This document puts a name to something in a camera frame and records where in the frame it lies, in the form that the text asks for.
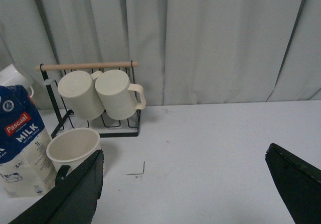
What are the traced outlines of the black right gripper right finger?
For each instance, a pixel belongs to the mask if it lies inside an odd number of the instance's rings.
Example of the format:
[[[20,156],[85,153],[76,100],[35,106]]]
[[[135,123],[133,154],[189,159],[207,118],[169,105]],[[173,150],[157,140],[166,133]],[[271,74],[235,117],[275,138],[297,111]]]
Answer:
[[[272,143],[265,161],[295,223],[320,223],[320,169]]]

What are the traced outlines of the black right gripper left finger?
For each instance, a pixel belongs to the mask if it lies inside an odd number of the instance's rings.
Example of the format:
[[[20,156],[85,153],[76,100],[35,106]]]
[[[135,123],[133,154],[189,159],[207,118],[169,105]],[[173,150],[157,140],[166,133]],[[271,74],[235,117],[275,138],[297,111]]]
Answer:
[[[60,167],[55,187],[11,223],[91,223],[103,185],[102,150],[96,150],[70,174]]]

